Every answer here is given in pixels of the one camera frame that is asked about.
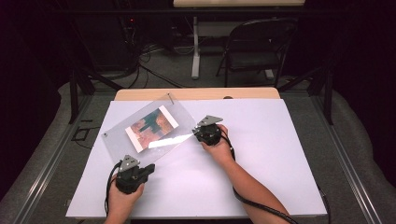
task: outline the black curtain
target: black curtain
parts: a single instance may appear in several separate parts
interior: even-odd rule
[[[342,10],[352,7],[358,0],[305,0],[304,8],[312,10]],[[302,76],[323,65],[331,52],[332,42],[343,31],[345,17],[301,17],[298,30],[290,43],[283,74]]]
[[[2,1],[0,32],[3,198],[52,123],[70,69],[36,1]]]
[[[356,112],[374,160],[396,187],[396,3],[375,1],[334,70],[334,88]]]

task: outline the white tabletop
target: white tabletop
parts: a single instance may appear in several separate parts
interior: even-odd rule
[[[148,101],[112,102],[100,134],[147,105]],[[285,205],[292,216],[325,215],[317,185],[281,99],[181,101],[199,121],[224,119],[236,160]],[[67,217],[106,216],[106,182],[114,164],[97,137]],[[132,218],[246,217],[226,175],[191,137],[155,162]]]

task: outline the clear plastic sheet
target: clear plastic sheet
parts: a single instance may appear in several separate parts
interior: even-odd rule
[[[102,138],[114,163],[130,155],[146,166],[192,136],[194,126],[191,114],[167,93],[104,132]]]

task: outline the metal chair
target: metal chair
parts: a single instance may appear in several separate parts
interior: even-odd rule
[[[227,40],[218,72],[225,61],[224,87],[228,73],[276,69],[274,87],[282,74],[286,52],[297,30],[295,19],[247,21],[235,27]]]

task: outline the printed photo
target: printed photo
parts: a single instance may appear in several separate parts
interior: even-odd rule
[[[175,119],[160,106],[132,126],[125,129],[137,152],[149,147],[149,143],[160,140],[178,126]]]

